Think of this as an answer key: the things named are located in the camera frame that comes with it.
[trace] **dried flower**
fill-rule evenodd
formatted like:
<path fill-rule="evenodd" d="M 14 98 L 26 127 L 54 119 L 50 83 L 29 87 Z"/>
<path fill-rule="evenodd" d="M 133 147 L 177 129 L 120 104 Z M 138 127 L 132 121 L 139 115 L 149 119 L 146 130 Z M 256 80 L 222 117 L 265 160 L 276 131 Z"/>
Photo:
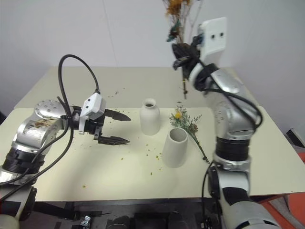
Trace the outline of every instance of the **dried flower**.
<path fill-rule="evenodd" d="M 201 115 L 191 119 L 186 111 L 186 108 L 181 105 L 177 106 L 176 114 L 172 114 L 170 116 L 170 122 L 172 126 L 184 129 L 192 137 L 203 154 L 203 160 L 205 160 L 207 163 L 210 163 L 195 134 L 198 131 L 197 123 L 200 118 Z"/>
<path fill-rule="evenodd" d="M 166 8 L 166 16 L 169 17 L 171 28 L 168 35 L 168 42 L 176 39 L 177 43 L 184 42 L 184 30 L 186 27 L 186 21 L 191 11 L 191 7 L 196 2 L 195 0 L 162 0 Z M 189 41 L 192 35 L 193 27 L 197 21 L 200 9 L 203 4 L 203 0 L 199 0 L 200 4 L 197 8 L 197 13 L 194 19 L 189 19 L 189 24 L 191 26 L 191 32 L 189 35 Z"/>

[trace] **red object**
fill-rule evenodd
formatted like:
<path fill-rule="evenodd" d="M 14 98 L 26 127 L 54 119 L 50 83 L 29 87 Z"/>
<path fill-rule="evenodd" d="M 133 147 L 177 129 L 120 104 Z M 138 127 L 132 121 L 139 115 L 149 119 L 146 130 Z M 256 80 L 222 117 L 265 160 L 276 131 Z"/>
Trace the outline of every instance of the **red object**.
<path fill-rule="evenodd" d="M 289 223 L 286 218 L 282 216 L 269 202 L 262 203 L 262 205 L 269 211 L 269 213 L 273 216 L 273 218 L 278 222 L 281 228 L 284 229 L 295 229 L 291 223 Z"/>
<path fill-rule="evenodd" d="M 299 153 L 299 156 L 305 162 L 305 152 Z M 290 194 L 288 205 L 291 214 L 305 225 L 305 192 Z"/>

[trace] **white table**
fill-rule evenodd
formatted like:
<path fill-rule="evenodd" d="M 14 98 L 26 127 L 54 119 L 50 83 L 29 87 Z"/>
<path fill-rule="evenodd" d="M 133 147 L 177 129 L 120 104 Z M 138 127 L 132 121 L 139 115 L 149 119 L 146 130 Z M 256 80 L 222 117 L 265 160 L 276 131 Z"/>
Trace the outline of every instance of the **white table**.
<path fill-rule="evenodd" d="M 252 138 L 250 155 L 251 195 L 271 195 L 305 191 L 305 166 L 274 124 L 260 107 L 264 123 Z M 0 164 L 10 149 L 20 123 L 33 109 L 17 108 L 0 126 Z M 187 160 L 180 168 L 167 168 L 161 157 L 169 131 L 169 115 L 174 108 L 161 109 L 162 128 L 154 136 L 140 131 L 139 109 L 118 109 L 132 121 L 105 119 L 104 135 L 130 140 L 125 146 L 97 144 L 92 135 L 75 133 L 66 156 L 34 185 L 37 201 L 130 200 L 156 198 L 197 198 L 206 162 L 193 140 L 189 140 Z M 211 160 L 215 147 L 212 112 L 208 108 L 188 108 L 190 116 L 202 115 L 198 124 L 198 139 Z M 64 149 L 68 135 L 56 143 L 47 156 L 51 163 Z"/>

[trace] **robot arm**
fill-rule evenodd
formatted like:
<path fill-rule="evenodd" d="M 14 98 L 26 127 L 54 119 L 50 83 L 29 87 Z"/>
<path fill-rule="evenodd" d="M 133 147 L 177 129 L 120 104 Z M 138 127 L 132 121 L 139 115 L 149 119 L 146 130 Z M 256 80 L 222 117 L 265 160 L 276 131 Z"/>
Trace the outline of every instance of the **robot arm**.
<path fill-rule="evenodd" d="M 184 79 L 202 92 L 214 114 L 216 149 L 214 166 L 207 174 L 209 192 L 222 208 L 226 228 L 280 228 L 263 206 L 249 198 L 251 158 L 248 147 L 263 117 L 247 98 L 244 85 L 213 63 L 225 45 L 220 43 L 216 47 L 205 41 L 204 36 L 213 30 L 212 26 L 224 21 L 222 18 L 202 23 L 192 45 L 173 44 L 177 59 L 173 67 L 183 68 Z"/>

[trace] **white vase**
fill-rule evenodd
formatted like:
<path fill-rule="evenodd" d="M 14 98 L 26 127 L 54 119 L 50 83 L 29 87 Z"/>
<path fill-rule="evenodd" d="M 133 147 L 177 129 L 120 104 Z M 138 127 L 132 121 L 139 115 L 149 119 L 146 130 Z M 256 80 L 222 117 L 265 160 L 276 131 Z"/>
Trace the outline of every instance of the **white vase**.
<path fill-rule="evenodd" d="M 155 135 L 160 130 L 160 109 L 154 99 L 145 99 L 140 110 L 141 129 L 145 135 Z"/>
<path fill-rule="evenodd" d="M 182 128 L 173 128 L 167 135 L 162 152 L 163 162 L 171 168 L 182 166 L 186 159 L 188 134 Z"/>

